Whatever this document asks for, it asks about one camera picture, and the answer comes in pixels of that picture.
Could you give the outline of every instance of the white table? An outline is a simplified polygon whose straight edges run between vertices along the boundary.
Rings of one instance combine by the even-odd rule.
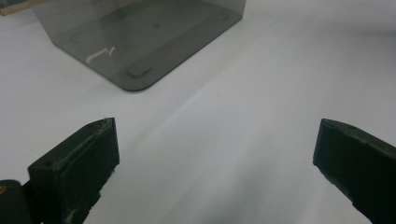
[[[0,19],[0,179],[116,118],[120,165],[86,224],[370,223],[312,164],[320,119],[396,146],[396,2],[247,0],[245,18],[146,91]]]

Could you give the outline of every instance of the white tabletop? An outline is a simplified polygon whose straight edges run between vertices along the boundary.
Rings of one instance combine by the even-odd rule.
[[[394,0],[247,0],[245,17],[146,91],[0,19],[0,179],[114,117],[120,165],[86,224],[370,223],[312,164],[322,118],[396,146]]]

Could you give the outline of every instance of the translucent plastic box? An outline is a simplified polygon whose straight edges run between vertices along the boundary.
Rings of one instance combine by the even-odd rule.
[[[58,48],[121,88],[140,91],[240,21],[245,3],[49,0],[34,12]]]

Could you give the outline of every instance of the white surface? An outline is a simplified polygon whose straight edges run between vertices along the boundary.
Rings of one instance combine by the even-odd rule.
[[[115,117],[121,164],[86,224],[370,223],[312,165],[320,119],[396,146],[396,2],[247,0],[245,18],[147,91],[0,19],[0,179]]]

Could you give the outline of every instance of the gray transparent container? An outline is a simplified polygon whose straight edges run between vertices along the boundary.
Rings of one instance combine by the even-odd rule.
[[[58,48],[121,88],[141,91],[240,21],[245,3],[49,0],[34,12]]]

